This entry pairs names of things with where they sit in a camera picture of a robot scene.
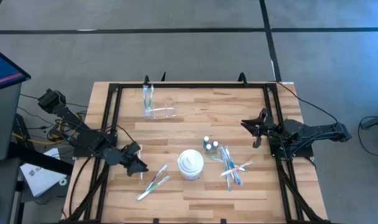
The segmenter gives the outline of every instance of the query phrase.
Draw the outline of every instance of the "black clamp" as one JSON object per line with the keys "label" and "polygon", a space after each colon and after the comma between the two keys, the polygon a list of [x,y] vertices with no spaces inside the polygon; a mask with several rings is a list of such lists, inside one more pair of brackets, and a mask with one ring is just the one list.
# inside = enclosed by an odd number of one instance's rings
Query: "black clamp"
{"label": "black clamp", "polygon": [[149,77],[147,75],[145,75],[145,81],[144,81],[144,85],[146,86],[149,86]]}
{"label": "black clamp", "polygon": [[163,74],[163,77],[162,77],[162,80],[161,80],[162,82],[164,82],[165,81],[165,72],[164,72],[164,74]]}
{"label": "black clamp", "polygon": [[117,88],[119,88],[119,86],[120,86],[120,83],[110,83],[108,93],[116,91]]}
{"label": "black clamp", "polygon": [[272,91],[272,93],[277,92],[277,84],[276,83],[266,83],[268,89]]}
{"label": "black clamp", "polygon": [[243,82],[244,86],[247,86],[247,78],[244,72],[240,73],[239,79],[237,80],[238,82]]}

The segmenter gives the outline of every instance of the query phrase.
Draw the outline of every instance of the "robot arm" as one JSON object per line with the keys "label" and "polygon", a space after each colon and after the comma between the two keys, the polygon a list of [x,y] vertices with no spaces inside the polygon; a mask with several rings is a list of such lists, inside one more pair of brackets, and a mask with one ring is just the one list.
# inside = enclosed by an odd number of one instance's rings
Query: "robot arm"
{"label": "robot arm", "polygon": [[63,137],[75,148],[87,150],[91,155],[104,159],[111,166],[123,165],[127,169],[128,176],[136,172],[148,171],[147,165],[136,154],[140,149],[138,143],[132,142],[123,149],[114,147],[114,139],[111,135],[89,128],[66,107],[66,98],[59,91],[48,89],[46,94],[39,98],[39,106],[44,111],[62,118],[67,126],[78,133],[77,137],[74,138],[53,130],[53,133]]}
{"label": "robot arm", "polygon": [[352,138],[342,123],[307,126],[293,119],[286,119],[283,124],[275,125],[273,118],[267,116],[266,109],[262,109],[256,119],[242,120],[241,125],[252,136],[257,138],[253,147],[259,147],[261,136],[267,136],[272,153],[274,153],[275,148],[282,148],[285,150],[285,155],[292,155],[295,152],[306,150],[308,146],[317,140],[330,139],[332,141],[346,142]]}

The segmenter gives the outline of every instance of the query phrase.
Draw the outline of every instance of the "container lid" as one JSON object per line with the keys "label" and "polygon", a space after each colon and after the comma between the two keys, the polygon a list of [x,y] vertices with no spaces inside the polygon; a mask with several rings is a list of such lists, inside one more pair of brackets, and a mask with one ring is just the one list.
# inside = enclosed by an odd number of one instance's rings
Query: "container lid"
{"label": "container lid", "polygon": [[198,151],[188,149],[181,153],[181,156],[178,158],[178,163],[183,171],[193,173],[202,170],[204,160]]}

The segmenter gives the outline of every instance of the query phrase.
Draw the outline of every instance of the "black cable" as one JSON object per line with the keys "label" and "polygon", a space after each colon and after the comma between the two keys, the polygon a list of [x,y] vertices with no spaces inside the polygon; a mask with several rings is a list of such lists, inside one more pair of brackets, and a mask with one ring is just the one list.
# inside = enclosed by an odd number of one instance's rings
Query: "black cable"
{"label": "black cable", "polygon": [[124,128],[122,128],[122,127],[120,127],[119,125],[116,125],[118,128],[120,128],[121,130],[123,130],[126,134],[127,134],[127,136],[131,139],[131,141],[132,142],[135,142],[134,140],[133,140],[133,138],[128,134],[128,132],[124,129]]}
{"label": "black cable", "polygon": [[84,166],[88,163],[88,161],[90,161],[90,159],[91,159],[91,157],[87,158],[87,160],[81,166],[80,170],[77,173],[77,177],[76,177],[75,182],[73,184],[73,188],[71,188],[70,202],[69,202],[69,216],[71,216],[71,204],[73,203],[73,194],[75,193],[75,188],[76,188],[78,178],[80,177],[81,172],[83,172]]}
{"label": "black cable", "polygon": [[275,131],[271,131],[270,133],[271,133],[271,134],[275,134],[275,135],[279,138],[280,147],[283,149],[283,152],[284,152],[284,156],[285,156],[285,158],[286,158],[286,161],[288,161],[287,152],[286,152],[286,148],[284,147],[284,142],[283,142],[282,137],[280,137],[280,135],[279,135],[277,132],[275,132]]}
{"label": "black cable", "polygon": [[362,139],[361,139],[361,126],[362,126],[362,122],[363,122],[365,119],[368,119],[368,118],[376,118],[376,117],[377,117],[377,116],[367,116],[367,117],[362,118],[361,122],[359,122],[359,126],[357,127],[357,136],[358,136],[358,138],[359,138],[359,142],[361,143],[362,148],[363,148],[367,153],[369,153],[369,154],[371,154],[371,155],[373,155],[373,156],[377,156],[377,157],[378,157],[378,154],[374,154],[374,153],[368,151],[368,150],[366,149],[366,147],[364,147],[363,142],[362,142]]}
{"label": "black cable", "polygon": [[32,139],[31,137],[36,137],[36,138],[41,138],[41,139],[44,139],[44,140],[48,140],[48,139],[45,138],[45,137],[41,137],[41,136],[38,136],[38,135],[35,135],[35,134],[30,134],[30,139],[31,139],[31,140],[35,140],[35,139]]}
{"label": "black cable", "polygon": [[70,124],[75,125],[78,128],[81,128],[81,129],[84,129],[84,130],[89,130],[89,131],[96,131],[96,132],[98,132],[98,131],[102,130],[101,128],[99,128],[99,129],[84,128],[82,125],[80,125],[80,124],[78,124],[76,122],[66,121],[66,120],[63,120],[63,119],[56,119],[55,122],[56,122],[57,125],[61,125],[62,122],[70,123]]}
{"label": "black cable", "polygon": [[[29,96],[29,95],[26,95],[26,94],[23,94],[21,93],[20,96],[26,96],[28,98],[32,98],[32,99],[35,99],[35,100],[38,100],[39,98],[37,97],[34,97],[34,96]],[[67,105],[73,105],[73,106],[79,106],[79,107],[84,107],[84,108],[87,108],[88,106],[83,106],[83,105],[78,105],[76,103],[66,103]]]}
{"label": "black cable", "polygon": [[79,111],[79,112],[77,112],[77,114],[87,114],[87,111],[85,110],[85,111]]}
{"label": "black cable", "polygon": [[65,219],[67,219],[67,216],[66,216],[65,212],[63,211],[63,208],[62,208],[62,214],[65,217]]}
{"label": "black cable", "polygon": [[[66,197],[66,195],[63,195],[63,196],[59,196],[59,195],[57,195],[57,197],[58,197],[58,198],[64,198],[64,197]],[[51,201],[51,199],[52,199],[52,197],[49,197],[49,198],[47,199],[47,201],[45,201],[45,202],[38,202],[38,201],[36,201],[36,200],[34,200],[34,202],[35,202],[37,205],[46,205],[46,204],[48,204],[48,203]]]}
{"label": "black cable", "polygon": [[293,157],[293,155],[298,151],[300,150],[303,146],[305,146],[308,142],[312,141],[312,140],[315,140],[317,137],[321,136],[322,134],[326,134],[328,131],[330,131],[332,128],[328,129],[327,131],[323,132],[323,133],[319,133],[319,134],[315,134],[313,135],[313,137],[310,137],[308,140],[306,140],[304,143],[302,143],[300,146],[298,146],[291,154],[290,156],[288,157],[288,159],[291,159]]}
{"label": "black cable", "polygon": [[50,126],[41,126],[41,127],[38,127],[38,128],[23,128],[21,126],[15,126],[15,128],[21,128],[21,129],[41,129],[41,130],[44,130],[44,129],[47,129],[47,128],[51,128],[53,125],[50,125]]}
{"label": "black cable", "polygon": [[46,205],[46,204],[48,204],[50,201],[51,201],[51,198],[48,198],[48,200],[45,201],[45,202],[38,202],[38,201],[34,200],[34,202],[35,202],[37,205]]}
{"label": "black cable", "polygon": [[278,81],[275,81],[275,82],[277,82],[279,85],[281,85],[281,86],[284,87],[286,90],[288,90],[288,91],[289,91],[293,96],[295,96],[298,100],[300,100],[300,101],[302,101],[302,102],[304,102],[304,103],[307,103],[308,105],[311,105],[311,106],[313,106],[314,108],[319,109],[319,110],[321,110],[322,112],[324,112],[325,114],[327,114],[328,116],[332,117],[332,118],[336,121],[336,125],[338,124],[338,120],[337,120],[337,118],[335,118],[332,114],[330,114],[329,112],[327,112],[327,111],[321,109],[320,107],[314,105],[313,103],[310,103],[310,102],[308,102],[308,101],[306,101],[306,100],[303,100],[303,99],[299,98],[299,97],[298,97],[293,91],[291,91],[289,88],[287,88],[286,86],[284,86],[284,85],[281,84],[280,82],[278,82]]}
{"label": "black cable", "polygon": [[318,170],[318,168],[316,167],[316,164],[312,161],[310,157],[304,157],[304,158],[308,160],[310,163],[312,163],[312,165],[315,167],[315,170]]}
{"label": "black cable", "polygon": [[51,155],[50,157],[61,156],[61,155],[64,155],[64,154],[72,152],[72,151],[74,151],[74,149],[67,150],[66,152],[63,152],[63,153],[56,153],[54,155]]}
{"label": "black cable", "polygon": [[27,110],[25,110],[24,108],[21,108],[20,106],[18,106],[18,108],[21,109],[22,111],[25,111],[25,112],[26,112],[28,115],[30,115],[30,116],[33,116],[33,117],[36,117],[36,118],[40,118],[42,121],[44,121],[44,122],[46,122],[46,123],[48,123],[48,124],[53,124],[53,123],[47,121],[46,119],[43,119],[43,118],[40,117],[39,115],[35,115],[35,114],[31,114],[31,113],[29,113]]}

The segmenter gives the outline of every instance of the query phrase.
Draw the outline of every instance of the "yellow cable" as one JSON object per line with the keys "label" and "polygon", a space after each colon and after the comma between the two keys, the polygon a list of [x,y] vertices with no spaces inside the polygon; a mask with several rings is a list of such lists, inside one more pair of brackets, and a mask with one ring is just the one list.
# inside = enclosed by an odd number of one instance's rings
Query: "yellow cable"
{"label": "yellow cable", "polygon": [[[19,138],[19,139],[23,139],[22,136],[16,134],[16,133],[12,133],[13,136]],[[33,140],[33,139],[28,139],[28,141],[32,142],[32,143],[37,143],[37,144],[59,144],[59,143],[62,143],[64,142],[64,140],[61,140],[61,141],[57,141],[57,142],[42,142],[42,141],[36,141],[36,140]]]}
{"label": "yellow cable", "polygon": [[[76,133],[76,130],[74,129],[73,132],[71,132],[70,136],[73,136],[75,133]],[[12,135],[19,138],[19,139],[23,139],[22,136],[20,136],[16,133],[12,133]],[[60,143],[64,142],[65,140],[60,140],[60,141],[57,141],[57,142],[42,142],[42,141],[36,141],[36,140],[33,140],[33,139],[28,139],[28,141],[32,142],[32,143],[37,143],[37,144],[52,145],[52,144],[60,144]]]}

